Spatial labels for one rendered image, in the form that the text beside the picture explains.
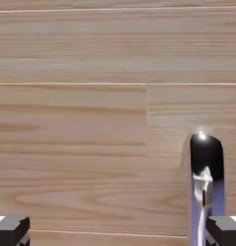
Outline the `light wood cabinet door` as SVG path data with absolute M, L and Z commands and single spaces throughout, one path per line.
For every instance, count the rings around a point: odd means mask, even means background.
M 190 246 L 190 139 L 236 215 L 236 0 L 0 0 L 0 215 L 31 246 Z

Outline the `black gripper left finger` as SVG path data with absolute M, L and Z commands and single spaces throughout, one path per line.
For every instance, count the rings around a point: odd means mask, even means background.
M 30 246 L 30 218 L 0 216 L 0 246 Z

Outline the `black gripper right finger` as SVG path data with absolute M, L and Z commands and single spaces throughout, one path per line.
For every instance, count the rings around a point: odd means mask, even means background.
M 206 246 L 236 246 L 236 216 L 208 217 L 206 230 Z

